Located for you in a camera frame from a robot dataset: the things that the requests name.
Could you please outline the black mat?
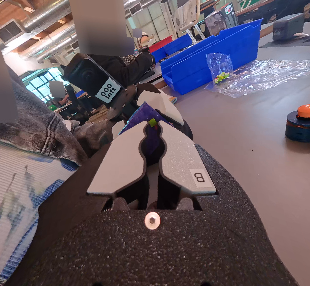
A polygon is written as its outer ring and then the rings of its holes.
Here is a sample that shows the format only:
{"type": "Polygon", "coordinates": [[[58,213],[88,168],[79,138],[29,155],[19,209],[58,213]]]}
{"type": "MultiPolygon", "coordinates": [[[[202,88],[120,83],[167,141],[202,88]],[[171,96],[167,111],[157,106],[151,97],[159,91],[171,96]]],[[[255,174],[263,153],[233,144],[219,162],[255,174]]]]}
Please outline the black mat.
{"type": "Polygon", "coordinates": [[[259,48],[281,48],[281,47],[300,47],[300,46],[310,46],[310,36],[304,36],[299,39],[291,39],[285,41],[272,41],[264,45],[259,46],[259,48]]]}

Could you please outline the clear plastic sheet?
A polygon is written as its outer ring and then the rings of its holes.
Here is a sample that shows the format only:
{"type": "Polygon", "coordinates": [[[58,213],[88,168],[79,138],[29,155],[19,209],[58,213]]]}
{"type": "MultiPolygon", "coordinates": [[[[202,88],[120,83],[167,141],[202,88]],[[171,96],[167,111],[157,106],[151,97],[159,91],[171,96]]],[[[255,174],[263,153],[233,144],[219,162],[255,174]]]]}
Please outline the clear plastic sheet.
{"type": "Polygon", "coordinates": [[[299,78],[309,79],[310,60],[254,60],[234,70],[224,81],[204,88],[232,98],[257,93],[299,78]]]}

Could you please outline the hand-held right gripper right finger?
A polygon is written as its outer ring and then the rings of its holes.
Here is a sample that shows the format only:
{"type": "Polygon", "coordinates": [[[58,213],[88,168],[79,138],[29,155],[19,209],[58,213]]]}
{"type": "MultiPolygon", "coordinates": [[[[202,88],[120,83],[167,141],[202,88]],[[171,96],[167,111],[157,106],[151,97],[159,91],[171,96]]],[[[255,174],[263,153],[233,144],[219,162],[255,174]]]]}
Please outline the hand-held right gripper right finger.
{"type": "Polygon", "coordinates": [[[215,195],[216,187],[194,142],[172,125],[164,121],[158,124],[165,145],[159,161],[162,178],[178,188],[180,196],[215,195]]]}

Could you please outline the silver air duct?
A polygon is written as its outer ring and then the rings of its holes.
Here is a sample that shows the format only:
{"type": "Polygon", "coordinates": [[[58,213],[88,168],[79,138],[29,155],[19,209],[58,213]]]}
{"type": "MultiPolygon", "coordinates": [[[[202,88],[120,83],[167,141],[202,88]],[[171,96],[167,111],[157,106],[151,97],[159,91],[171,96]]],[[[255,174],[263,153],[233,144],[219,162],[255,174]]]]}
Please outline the silver air duct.
{"type": "Polygon", "coordinates": [[[51,0],[21,22],[25,32],[37,35],[71,13],[69,0],[51,0]]]}
{"type": "Polygon", "coordinates": [[[74,20],[71,20],[19,53],[19,57],[23,60],[37,59],[37,57],[39,57],[37,60],[44,60],[76,40],[74,20]]]}

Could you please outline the black round stand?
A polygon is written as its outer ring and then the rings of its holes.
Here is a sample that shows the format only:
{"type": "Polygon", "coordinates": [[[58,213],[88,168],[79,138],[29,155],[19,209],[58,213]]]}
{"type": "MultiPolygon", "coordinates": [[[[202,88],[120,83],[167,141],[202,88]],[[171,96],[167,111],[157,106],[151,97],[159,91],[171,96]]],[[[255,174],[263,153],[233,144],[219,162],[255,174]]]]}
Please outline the black round stand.
{"type": "Polygon", "coordinates": [[[169,1],[170,0],[161,0],[161,4],[163,4],[164,6],[164,9],[165,9],[165,12],[168,16],[168,20],[169,20],[169,23],[170,23],[170,26],[171,28],[174,28],[174,23],[173,23],[173,20],[172,20],[172,11],[171,11],[171,8],[170,8],[170,5],[169,5],[169,1]]]}

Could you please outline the small bag of green pieces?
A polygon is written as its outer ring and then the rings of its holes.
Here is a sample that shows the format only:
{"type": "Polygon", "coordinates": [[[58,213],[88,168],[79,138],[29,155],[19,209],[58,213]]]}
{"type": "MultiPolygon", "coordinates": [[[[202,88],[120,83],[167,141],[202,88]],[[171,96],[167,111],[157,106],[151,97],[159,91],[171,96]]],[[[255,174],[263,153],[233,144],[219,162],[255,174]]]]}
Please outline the small bag of green pieces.
{"type": "Polygon", "coordinates": [[[233,72],[233,64],[229,54],[208,53],[206,60],[214,85],[226,81],[233,72]]]}

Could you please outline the grey box device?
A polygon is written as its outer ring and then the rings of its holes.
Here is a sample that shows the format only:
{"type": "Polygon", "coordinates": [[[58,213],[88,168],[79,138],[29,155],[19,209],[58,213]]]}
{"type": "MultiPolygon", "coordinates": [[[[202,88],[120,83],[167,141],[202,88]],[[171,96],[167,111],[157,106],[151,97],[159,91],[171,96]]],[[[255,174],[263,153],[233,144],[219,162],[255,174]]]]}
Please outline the grey box device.
{"type": "Polygon", "coordinates": [[[287,15],[273,23],[273,41],[291,40],[296,33],[302,33],[304,13],[287,15]]]}

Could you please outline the small blue plastic bin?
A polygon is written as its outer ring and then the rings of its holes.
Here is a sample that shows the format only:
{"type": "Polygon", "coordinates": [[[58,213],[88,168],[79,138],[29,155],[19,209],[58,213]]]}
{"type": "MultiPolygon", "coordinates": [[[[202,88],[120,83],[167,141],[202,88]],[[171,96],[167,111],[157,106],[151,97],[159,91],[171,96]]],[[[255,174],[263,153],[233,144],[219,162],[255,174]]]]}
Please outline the small blue plastic bin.
{"type": "Polygon", "coordinates": [[[178,52],[184,48],[187,48],[190,45],[192,45],[192,39],[190,38],[188,34],[186,34],[166,44],[164,46],[164,49],[165,49],[166,55],[170,56],[174,54],[175,52],[178,52]]]}
{"type": "Polygon", "coordinates": [[[167,57],[167,53],[164,47],[159,48],[158,50],[151,53],[154,56],[155,63],[158,63],[160,60],[167,57]]]}

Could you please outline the dark blue brick model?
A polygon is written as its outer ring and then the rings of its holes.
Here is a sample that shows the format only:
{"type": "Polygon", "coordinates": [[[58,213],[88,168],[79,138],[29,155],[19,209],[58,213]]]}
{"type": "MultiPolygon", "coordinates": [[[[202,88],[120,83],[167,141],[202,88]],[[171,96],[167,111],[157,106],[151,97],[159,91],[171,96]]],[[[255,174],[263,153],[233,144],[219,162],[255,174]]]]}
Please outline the dark blue brick model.
{"type": "Polygon", "coordinates": [[[310,142],[310,118],[303,118],[298,115],[298,111],[288,114],[286,119],[285,136],[301,143],[310,142]]]}

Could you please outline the large blue plastic bin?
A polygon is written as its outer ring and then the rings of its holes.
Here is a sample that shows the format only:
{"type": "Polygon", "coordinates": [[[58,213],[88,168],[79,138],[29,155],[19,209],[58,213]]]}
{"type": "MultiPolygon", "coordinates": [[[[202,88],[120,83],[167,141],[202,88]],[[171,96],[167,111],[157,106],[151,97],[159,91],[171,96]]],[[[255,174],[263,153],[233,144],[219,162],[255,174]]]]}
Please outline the large blue plastic bin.
{"type": "Polygon", "coordinates": [[[210,36],[163,61],[161,72],[165,82],[184,95],[212,81],[207,64],[209,53],[229,55],[233,70],[255,60],[262,20],[222,30],[217,36],[210,36]]]}

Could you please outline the red plastic bin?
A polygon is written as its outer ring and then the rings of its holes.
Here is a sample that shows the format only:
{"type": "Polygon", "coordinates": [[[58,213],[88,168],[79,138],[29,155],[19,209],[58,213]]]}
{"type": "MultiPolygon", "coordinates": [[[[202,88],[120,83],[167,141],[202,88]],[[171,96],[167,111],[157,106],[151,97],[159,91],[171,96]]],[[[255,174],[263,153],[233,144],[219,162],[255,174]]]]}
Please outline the red plastic bin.
{"type": "Polygon", "coordinates": [[[159,50],[160,48],[164,47],[165,45],[171,43],[172,41],[173,41],[172,35],[170,35],[167,38],[165,38],[161,41],[158,41],[158,42],[154,43],[153,45],[151,45],[149,47],[149,52],[153,53],[153,52],[159,50]]]}

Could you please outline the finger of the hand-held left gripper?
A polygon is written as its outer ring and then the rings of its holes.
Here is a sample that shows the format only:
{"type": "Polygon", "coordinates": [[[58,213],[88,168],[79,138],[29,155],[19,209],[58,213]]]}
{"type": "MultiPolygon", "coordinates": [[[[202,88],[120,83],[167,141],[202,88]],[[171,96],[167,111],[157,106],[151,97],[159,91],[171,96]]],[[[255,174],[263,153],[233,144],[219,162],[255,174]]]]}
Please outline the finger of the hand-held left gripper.
{"type": "Polygon", "coordinates": [[[146,102],[154,110],[159,110],[162,114],[176,121],[180,125],[184,125],[183,118],[175,105],[170,100],[171,96],[164,92],[159,93],[144,90],[137,99],[137,105],[141,106],[146,102]]]}
{"type": "Polygon", "coordinates": [[[114,124],[114,126],[112,127],[112,135],[113,135],[112,141],[114,141],[119,136],[119,133],[123,130],[125,125],[126,125],[125,121],[119,121],[114,124]]]}

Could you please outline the person's left forearm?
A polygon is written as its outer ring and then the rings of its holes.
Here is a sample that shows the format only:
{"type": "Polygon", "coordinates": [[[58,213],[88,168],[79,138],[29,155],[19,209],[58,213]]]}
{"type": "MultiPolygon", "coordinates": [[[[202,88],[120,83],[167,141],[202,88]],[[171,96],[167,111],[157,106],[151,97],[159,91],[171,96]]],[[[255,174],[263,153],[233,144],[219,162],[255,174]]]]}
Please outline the person's left forearm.
{"type": "Polygon", "coordinates": [[[113,141],[114,123],[109,120],[84,125],[79,125],[75,120],[65,122],[27,90],[9,66],[7,69],[16,98],[18,118],[14,122],[1,123],[1,143],[26,152],[69,160],[81,166],[102,146],[113,141]]]}

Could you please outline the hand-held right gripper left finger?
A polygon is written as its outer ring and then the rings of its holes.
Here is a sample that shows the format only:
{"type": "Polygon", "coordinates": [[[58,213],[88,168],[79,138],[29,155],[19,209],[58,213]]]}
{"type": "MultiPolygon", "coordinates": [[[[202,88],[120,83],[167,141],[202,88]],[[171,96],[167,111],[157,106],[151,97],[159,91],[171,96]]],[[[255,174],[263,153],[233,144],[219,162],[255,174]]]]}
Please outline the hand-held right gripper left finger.
{"type": "Polygon", "coordinates": [[[141,145],[146,139],[146,121],[119,135],[110,145],[90,186],[88,194],[116,196],[140,181],[146,173],[141,145]]]}

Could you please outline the dark printed cardboard box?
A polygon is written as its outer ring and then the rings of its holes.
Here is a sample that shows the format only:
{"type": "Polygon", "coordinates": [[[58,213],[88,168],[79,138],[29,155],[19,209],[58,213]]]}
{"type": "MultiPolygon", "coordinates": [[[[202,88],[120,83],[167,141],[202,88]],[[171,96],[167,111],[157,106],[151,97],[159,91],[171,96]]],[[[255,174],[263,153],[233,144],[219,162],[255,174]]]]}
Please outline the dark printed cardboard box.
{"type": "Polygon", "coordinates": [[[210,35],[217,36],[222,30],[238,26],[238,20],[233,7],[233,2],[229,2],[219,10],[213,11],[205,18],[205,24],[210,35]]]}

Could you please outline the purple building plate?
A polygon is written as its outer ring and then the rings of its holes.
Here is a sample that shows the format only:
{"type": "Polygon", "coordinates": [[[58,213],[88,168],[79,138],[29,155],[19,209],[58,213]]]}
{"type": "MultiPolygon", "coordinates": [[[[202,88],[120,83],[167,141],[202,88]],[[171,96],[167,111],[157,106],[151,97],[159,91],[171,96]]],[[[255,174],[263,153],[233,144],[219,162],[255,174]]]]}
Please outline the purple building plate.
{"type": "Polygon", "coordinates": [[[121,135],[125,131],[133,128],[134,126],[138,125],[139,123],[143,121],[146,121],[148,123],[148,121],[151,120],[152,118],[154,118],[157,121],[157,125],[153,128],[151,128],[149,124],[147,124],[146,126],[145,131],[147,134],[147,138],[144,144],[146,156],[150,156],[152,153],[155,152],[157,148],[159,148],[160,138],[158,135],[158,131],[159,131],[158,122],[164,121],[166,123],[169,123],[161,114],[159,114],[146,102],[143,102],[143,104],[129,118],[123,130],[119,133],[119,135],[121,135]]]}

